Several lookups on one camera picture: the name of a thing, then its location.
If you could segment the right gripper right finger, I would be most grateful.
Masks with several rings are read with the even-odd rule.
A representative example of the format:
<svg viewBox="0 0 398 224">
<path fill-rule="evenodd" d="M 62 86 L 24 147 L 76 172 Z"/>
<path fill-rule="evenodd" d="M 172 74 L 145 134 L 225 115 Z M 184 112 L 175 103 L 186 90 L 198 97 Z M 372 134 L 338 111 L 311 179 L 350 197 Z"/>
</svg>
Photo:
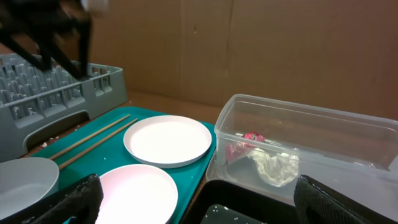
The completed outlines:
<svg viewBox="0 0 398 224">
<path fill-rule="evenodd" d="M 300 223 L 397 224 L 307 175 L 297 179 L 294 204 Z"/>
</svg>

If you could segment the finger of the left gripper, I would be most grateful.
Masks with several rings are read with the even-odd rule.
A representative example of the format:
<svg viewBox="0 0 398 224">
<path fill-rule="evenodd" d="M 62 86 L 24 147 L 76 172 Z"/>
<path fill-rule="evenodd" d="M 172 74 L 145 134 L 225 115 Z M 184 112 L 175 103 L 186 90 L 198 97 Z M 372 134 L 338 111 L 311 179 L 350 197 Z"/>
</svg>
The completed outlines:
<svg viewBox="0 0 398 224">
<path fill-rule="evenodd" d="M 47 71 L 52 68 L 51 57 L 43 54 L 41 60 L 37 59 L 13 40 L 10 34 L 3 30 L 1 31 L 1 43 L 41 71 Z"/>
<path fill-rule="evenodd" d="M 69 32 L 54 32 L 52 40 L 47 42 L 49 44 L 50 56 L 77 80 L 87 80 L 90 78 L 88 74 L 88 53 L 90 49 L 91 27 L 91 24 L 78 24 L 77 28 L 73 28 Z M 63 43 L 67 35 L 74 35 L 78 39 L 78 44 L 75 47 L 78 65 L 70 60 L 58 46 Z"/>
</svg>

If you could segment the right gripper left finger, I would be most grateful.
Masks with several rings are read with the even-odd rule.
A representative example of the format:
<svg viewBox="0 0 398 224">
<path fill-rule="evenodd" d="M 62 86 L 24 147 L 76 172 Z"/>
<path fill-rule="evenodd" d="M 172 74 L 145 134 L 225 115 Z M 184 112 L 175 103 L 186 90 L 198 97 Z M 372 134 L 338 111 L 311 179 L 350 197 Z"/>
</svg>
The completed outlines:
<svg viewBox="0 0 398 224">
<path fill-rule="evenodd" d="M 1 220 L 1 224 L 94 224 L 104 193 L 97 174 L 74 184 Z"/>
</svg>

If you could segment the white tissue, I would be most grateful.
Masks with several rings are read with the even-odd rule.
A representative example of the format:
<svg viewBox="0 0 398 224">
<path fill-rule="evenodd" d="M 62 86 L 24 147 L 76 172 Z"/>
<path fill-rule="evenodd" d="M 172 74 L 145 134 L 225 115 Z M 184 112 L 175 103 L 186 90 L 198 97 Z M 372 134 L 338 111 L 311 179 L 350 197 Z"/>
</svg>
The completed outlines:
<svg viewBox="0 0 398 224">
<path fill-rule="evenodd" d="M 299 157 L 292 154 L 283 152 L 271 155 L 255 148 L 247 157 L 255 162 L 259 177 L 274 187 L 287 185 L 299 174 Z"/>
</svg>

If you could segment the small white plate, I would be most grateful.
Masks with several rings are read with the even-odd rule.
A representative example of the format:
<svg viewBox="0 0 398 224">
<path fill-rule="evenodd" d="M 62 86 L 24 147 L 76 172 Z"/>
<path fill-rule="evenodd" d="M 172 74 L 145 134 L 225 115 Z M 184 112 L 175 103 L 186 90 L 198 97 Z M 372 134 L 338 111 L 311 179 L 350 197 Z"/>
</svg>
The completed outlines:
<svg viewBox="0 0 398 224">
<path fill-rule="evenodd" d="M 115 168 L 100 177 L 103 200 L 97 224 L 170 221 L 178 202 L 177 186 L 164 170 L 144 164 Z"/>
</svg>

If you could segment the wooden chopstick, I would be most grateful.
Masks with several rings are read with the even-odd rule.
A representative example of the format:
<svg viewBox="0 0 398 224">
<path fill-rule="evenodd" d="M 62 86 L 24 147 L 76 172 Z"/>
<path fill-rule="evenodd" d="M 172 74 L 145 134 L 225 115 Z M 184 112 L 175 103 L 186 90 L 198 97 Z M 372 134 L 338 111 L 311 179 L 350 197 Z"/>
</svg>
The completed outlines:
<svg viewBox="0 0 398 224">
<path fill-rule="evenodd" d="M 85 150 L 79 152 L 77 155 L 73 156 L 69 160 L 67 160 L 64 163 L 60 164 L 58 166 L 59 170 L 62 170 L 64 168 L 66 168 L 67 166 L 69 166 L 70 164 L 72 164 L 73 162 L 79 160 L 81 157 L 83 157 L 84 155 L 86 155 L 87 153 L 92 151 L 94 148 L 100 146 L 101 144 L 103 144 L 107 140 L 110 140 L 112 137 L 114 137 L 115 135 L 119 134 L 121 131 L 124 131 L 126 128 L 130 127 L 131 125 L 133 125 L 137 121 L 138 121 L 138 119 L 136 118 L 136 119 L 126 123 L 125 125 L 121 126 L 117 130 L 113 131 L 111 134 L 107 135 L 103 139 L 100 139 L 99 141 L 97 141 L 96 143 L 91 145 L 90 147 L 87 147 Z"/>
<path fill-rule="evenodd" d="M 122 118 L 119 118 L 118 120 L 108 124 L 107 126 L 105 126 L 105 127 L 101 128 L 101 129 L 99 129 L 98 131 L 90 134 L 89 136 L 77 141 L 76 143 L 73 143 L 71 146 L 68 146 L 65 149 L 61 150 L 60 152 L 50 156 L 49 159 L 54 160 L 54 159 L 56 159 L 56 158 L 58 158 L 58 157 L 60 157 L 60 156 L 62 156 L 64 154 L 66 154 L 67 152 L 71 151 L 72 149 L 80 146 L 81 144 L 87 142 L 88 140 L 92 139 L 93 137 L 96 137 L 97 135 L 103 133 L 104 131 L 108 130 L 109 128 L 112 128 L 116 124 L 120 123 L 121 121 L 124 121 L 125 119 L 127 119 L 129 117 L 130 117 L 130 115 L 128 114 L 128 115 L 123 116 Z"/>
</svg>

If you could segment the red snack wrapper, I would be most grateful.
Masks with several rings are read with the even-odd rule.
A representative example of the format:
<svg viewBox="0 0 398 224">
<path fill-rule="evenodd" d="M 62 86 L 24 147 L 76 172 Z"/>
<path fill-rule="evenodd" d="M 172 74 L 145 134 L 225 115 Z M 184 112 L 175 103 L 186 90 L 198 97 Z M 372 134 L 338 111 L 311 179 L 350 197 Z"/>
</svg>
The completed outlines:
<svg viewBox="0 0 398 224">
<path fill-rule="evenodd" d="M 266 141 L 265 137 L 260 135 L 257 131 L 254 131 L 251 133 L 245 133 L 245 134 L 241 135 L 241 137 L 244 139 L 249 139 L 249 140 L 259 141 L 259 142 Z M 251 149 L 254 149 L 254 146 L 243 143 L 243 142 L 236 142 L 236 143 L 228 144 L 225 147 L 226 161 L 228 163 L 233 163 L 236 160 L 246 156 L 251 151 Z"/>
</svg>

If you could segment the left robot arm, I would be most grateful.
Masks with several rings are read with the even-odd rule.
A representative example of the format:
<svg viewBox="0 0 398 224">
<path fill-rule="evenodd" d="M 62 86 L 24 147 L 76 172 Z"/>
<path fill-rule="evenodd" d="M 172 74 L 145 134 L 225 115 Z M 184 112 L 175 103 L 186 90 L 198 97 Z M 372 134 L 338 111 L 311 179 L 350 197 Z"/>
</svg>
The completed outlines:
<svg viewBox="0 0 398 224">
<path fill-rule="evenodd" d="M 3 0 L 1 43 L 41 71 L 51 70 L 56 61 L 73 78 L 87 80 L 92 17 L 104 14 L 108 6 L 108 0 Z M 41 58 L 19 45 L 12 38 L 15 34 L 30 37 Z M 58 46 L 68 35 L 78 38 L 78 65 Z"/>
</svg>

